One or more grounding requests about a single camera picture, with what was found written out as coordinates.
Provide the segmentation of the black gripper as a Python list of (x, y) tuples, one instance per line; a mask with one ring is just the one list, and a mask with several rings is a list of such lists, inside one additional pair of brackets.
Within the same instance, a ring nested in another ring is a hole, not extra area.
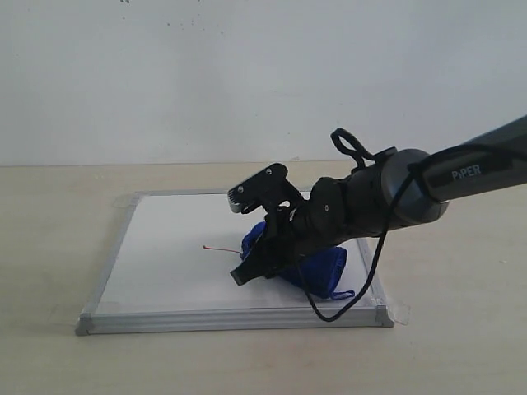
[(321, 177), (304, 199), (289, 180), (283, 181), (291, 203), (283, 242), (268, 236), (260, 221), (241, 240), (240, 264), (230, 274), (238, 286), (275, 277), (295, 263), (349, 239), (377, 237), (385, 226), (389, 199), (381, 186), (381, 165), (354, 170), (343, 179)]

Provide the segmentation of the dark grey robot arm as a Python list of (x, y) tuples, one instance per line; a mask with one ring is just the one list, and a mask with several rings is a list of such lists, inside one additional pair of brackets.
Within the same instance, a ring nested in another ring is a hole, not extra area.
[(452, 200), (526, 181), (524, 118), (434, 154), (393, 147), (372, 154), (341, 128), (331, 138), (356, 161), (346, 177), (322, 177), (303, 195), (275, 163), (229, 190), (233, 212), (265, 210), (262, 234), (231, 272), (236, 284), (273, 277), (350, 239), (437, 221)]

